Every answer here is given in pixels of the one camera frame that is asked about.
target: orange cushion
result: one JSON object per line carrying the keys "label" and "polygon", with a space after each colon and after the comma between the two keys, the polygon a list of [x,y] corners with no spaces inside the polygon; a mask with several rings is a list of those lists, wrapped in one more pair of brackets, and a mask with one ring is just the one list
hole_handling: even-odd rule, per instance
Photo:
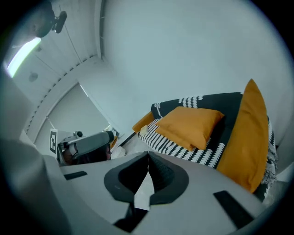
{"label": "orange cushion", "polygon": [[149,113],[147,113],[139,122],[137,122],[134,126],[133,126],[133,130],[135,131],[135,133],[137,134],[141,128],[145,125],[150,124],[151,122],[153,122],[154,116],[152,114],[152,112],[150,111]]}
{"label": "orange cushion", "polygon": [[186,140],[180,138],[179,136],[169,132],[168,130],[166,130],[166,129],[162,128],[162,127],[158,127],[155,132],[165,136],[169,140],[175,142],[177,145],[180,145],[180,146],[184,147],[185,149],[188,149],[189,151],[193,151],[194,146],[192,146],[188,141],[186,141]]}
{"label": "orange cushion", "polygon": [[262,95],[251,79],[217,170],[253,193],[261,183],[268,153],[268,120]]}
{"label": "orange cushion", "polygon": [[206,143],[224,115],[216,110],[177,107],[156,124],[198,149]]}

